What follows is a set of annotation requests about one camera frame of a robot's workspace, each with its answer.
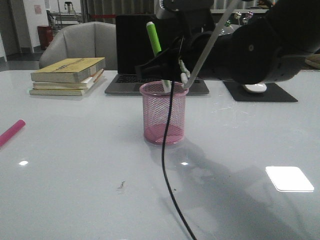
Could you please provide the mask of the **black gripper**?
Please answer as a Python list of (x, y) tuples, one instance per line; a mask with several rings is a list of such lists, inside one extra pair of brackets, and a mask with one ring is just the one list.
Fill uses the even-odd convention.
[(170, 46), (153, 59), (135, 67), (141, 79), (178, 80), (181, 71), (190, 77), (208, 39), (215, 30), (210, 8), (212, 0), (158, 0), (156, 17), (159, 20), (176, 19), (181, 33)]

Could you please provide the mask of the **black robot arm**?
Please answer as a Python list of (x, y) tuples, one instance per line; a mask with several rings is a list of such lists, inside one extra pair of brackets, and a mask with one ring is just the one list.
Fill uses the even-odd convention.
[(237, 5), (233, 0), (214, 22), (211, 0), (165, 0), (163, 7), (178, 20), (182, 32), (171, 46), (135, 70), (140, 78), (181, 78), (180, 63), (195, 78), (216, 78), (242, 85), (281, 82), (302, 68), (305, 58), (320, 48), (320, 3), (279, 0), (262, 17), (234, 32), (221, 30)]

